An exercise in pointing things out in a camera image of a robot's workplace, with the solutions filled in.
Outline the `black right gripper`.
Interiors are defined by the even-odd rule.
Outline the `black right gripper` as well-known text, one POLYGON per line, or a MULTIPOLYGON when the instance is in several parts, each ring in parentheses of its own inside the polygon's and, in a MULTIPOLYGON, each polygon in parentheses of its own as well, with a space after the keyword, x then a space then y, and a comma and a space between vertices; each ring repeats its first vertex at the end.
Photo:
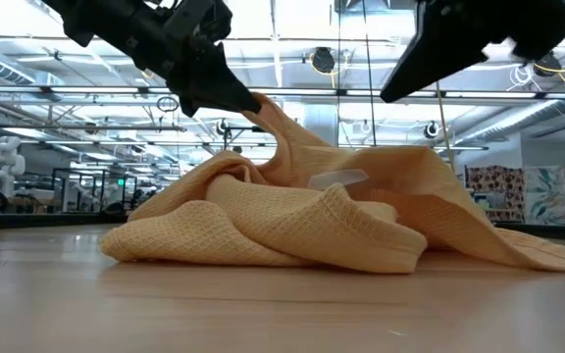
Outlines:
POLYGON ((478 0, 484 29, 474 23, 474 0, 417 0, 416 32, 392 69, 380 97, 395 102, 488 57, 483 49, 509 38, 511 55, 540 60, 565 38, 565 0, 478 0))

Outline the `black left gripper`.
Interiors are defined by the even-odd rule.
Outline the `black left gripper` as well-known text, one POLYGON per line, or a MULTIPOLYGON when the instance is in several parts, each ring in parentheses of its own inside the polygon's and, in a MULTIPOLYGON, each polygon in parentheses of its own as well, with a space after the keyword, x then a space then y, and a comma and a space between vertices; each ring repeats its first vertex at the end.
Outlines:
POLYGON ((129 56, 141 71, 169 78, 182 111, 193 117, 200 108, 259 113, 261 104, 228 67, 224 45, 203 36, 186 39, 178 60, 164 26, 175 13, 163 0, 41 0, 57 12, 65 35, 82 47, 99 37, 129 56))

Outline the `yellow waffle weave towel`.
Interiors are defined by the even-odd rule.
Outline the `yellow waffle weave towel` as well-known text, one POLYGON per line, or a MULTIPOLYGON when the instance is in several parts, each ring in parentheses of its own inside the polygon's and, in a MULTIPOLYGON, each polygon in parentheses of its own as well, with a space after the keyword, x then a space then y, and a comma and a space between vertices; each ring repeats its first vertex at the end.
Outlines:
POLYGON ((120 262, 410 274, 428 250, 565 272, 565 246, 495 227, 431 149, 335 148, 264 95, 248 119, 274 136, 268 162, 223 151, 139 206, 102 239, 120 262))

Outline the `white pillar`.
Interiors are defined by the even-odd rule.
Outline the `white pillar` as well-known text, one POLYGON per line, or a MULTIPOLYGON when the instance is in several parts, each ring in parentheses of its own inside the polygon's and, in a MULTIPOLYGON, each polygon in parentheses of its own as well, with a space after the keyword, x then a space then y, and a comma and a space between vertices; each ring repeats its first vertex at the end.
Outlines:
POLYGON ((338 114, 336 105, 308 104, 304 126, 332 146, 338 144, 338 114))

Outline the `brown floral cloth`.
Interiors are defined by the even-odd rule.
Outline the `brown floral cloth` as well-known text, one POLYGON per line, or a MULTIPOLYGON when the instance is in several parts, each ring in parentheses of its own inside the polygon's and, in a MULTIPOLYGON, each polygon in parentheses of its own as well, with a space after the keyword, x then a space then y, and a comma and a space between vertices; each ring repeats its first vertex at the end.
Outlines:
POLYGON ((465 185, 491 222, 525 220, 525 174, 499 165, 465 169, 465 185))

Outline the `teal leaf print cloth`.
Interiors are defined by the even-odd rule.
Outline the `teal leaf print cloth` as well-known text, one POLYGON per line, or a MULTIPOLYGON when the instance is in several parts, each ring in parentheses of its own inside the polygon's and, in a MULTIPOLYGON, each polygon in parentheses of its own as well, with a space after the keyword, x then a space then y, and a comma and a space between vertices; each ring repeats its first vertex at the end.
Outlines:
POLYGON ((525 223, 565 226, 565 167, 526 167, 525 223))

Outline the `white robot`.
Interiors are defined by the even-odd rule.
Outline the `white robot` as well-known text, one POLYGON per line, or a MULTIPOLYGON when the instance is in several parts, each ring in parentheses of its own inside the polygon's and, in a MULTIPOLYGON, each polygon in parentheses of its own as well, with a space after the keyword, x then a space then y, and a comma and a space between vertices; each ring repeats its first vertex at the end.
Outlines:
POLYGON ((20 146, 16 136, 0 137, 0 191, 6 197, 14 195, 15 178, 26 170, 26 159, 18 153, 20 146))

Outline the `black stand frame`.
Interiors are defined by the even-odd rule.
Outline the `black stand frame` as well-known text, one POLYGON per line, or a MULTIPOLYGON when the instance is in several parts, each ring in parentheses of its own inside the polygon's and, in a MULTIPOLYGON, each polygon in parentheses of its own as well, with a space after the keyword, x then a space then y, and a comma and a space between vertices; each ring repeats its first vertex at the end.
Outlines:
POLYGON ((265 131, 258 126, 227 126, 223 128, 223 143, 224 149, 227 150, 232 142, 231 134, 237 131, 236 137, 239 137, 244 131, 251 131, 257 133, 265 133, 265 131))

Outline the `black workcell frame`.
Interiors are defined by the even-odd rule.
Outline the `black workcell frame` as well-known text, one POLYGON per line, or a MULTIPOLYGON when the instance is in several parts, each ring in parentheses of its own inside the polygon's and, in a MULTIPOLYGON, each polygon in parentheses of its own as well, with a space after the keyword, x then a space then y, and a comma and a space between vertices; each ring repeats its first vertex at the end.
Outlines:
POLYGON ((58 213, 125 214, 140 197, 134 175, 91 168, 58 168, 51 174, 58 213))

